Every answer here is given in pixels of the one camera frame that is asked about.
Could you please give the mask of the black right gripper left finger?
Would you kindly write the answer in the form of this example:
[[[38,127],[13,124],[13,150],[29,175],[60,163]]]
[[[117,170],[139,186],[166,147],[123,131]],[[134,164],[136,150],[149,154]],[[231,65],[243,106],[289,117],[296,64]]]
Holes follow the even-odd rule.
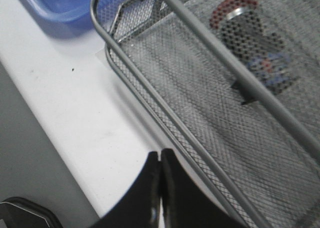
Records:
[[[125,195],[92,227],[158,227],[160,215],[160,161],[150,152]]]

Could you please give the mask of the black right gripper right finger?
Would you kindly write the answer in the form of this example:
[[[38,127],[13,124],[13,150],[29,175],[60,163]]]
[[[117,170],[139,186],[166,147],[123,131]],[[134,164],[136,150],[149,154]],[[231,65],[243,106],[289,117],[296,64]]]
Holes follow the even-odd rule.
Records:
[[[195,184],[171,149],[161,152],[165,227],[245,227],[215,205]]]

